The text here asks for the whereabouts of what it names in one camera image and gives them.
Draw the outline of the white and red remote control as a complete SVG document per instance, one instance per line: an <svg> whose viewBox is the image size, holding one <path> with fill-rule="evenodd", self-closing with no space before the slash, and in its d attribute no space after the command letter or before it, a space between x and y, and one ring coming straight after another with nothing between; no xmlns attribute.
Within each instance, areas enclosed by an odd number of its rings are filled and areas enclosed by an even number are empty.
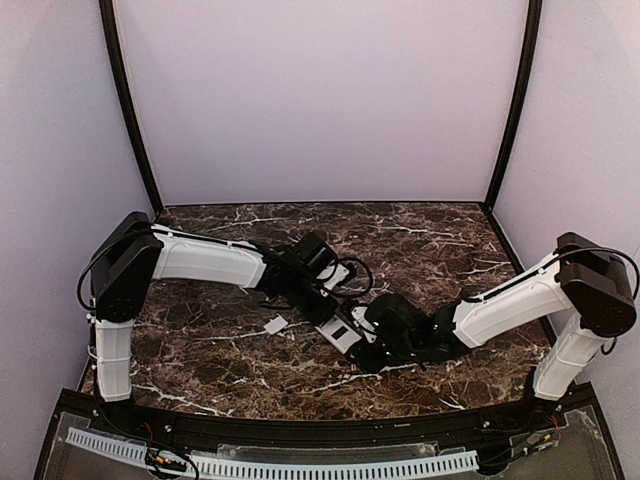
<svg viewBox="0 0 640 480"><path fill-rule="evenodd" d="M354 345L364 339L361 333L349 326L338 314L316 326L315 330L342 355L347 355Z"/></svg>

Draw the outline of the white battery cover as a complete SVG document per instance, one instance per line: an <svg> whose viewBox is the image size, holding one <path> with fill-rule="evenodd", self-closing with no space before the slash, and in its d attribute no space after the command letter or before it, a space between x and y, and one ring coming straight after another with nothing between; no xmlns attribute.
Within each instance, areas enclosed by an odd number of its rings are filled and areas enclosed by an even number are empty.
<svg viewBox="0 0 640 480"><path fill-rule="evenodd" d="M284 317L282 317L281 315L278 315L275 318L271 319L264 326L264 330L269 335L275 335L275 334L281 332L282 330L284 330L288 325L289 325L289 322Z"/></svg>

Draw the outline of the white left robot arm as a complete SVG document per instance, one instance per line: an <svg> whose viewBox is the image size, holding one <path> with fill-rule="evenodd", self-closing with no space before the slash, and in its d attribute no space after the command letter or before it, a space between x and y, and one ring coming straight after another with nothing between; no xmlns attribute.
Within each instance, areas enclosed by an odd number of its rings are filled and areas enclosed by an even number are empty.
<svg viewBox="0 0 640 480"><path fill-rule="evenodd" d="M131 338L152 281L186 279L236 285L281 297L340 352L357 336L339 318L334 283L346 271L315 233L293 246L270 248L249 242L198 236L129 214L94 254L84 278L95 331L96 379L106 402L131 397Z"/></svg>

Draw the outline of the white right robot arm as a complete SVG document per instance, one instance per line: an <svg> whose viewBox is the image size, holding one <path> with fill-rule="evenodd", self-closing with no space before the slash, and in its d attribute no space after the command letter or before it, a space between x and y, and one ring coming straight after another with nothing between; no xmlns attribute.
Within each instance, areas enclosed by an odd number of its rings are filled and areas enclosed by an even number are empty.
<svg viewBox="0 0 640 480"><path fill-rule="evenodd" d="M536 366L535 398L557 401L607 342L635 324L639 267L628 255L567 232L556 249L513 279L431 315L399 294L383 294L350 314L365 335L354 349L363 369L440 364L540 317L572 316Z"/></svg>

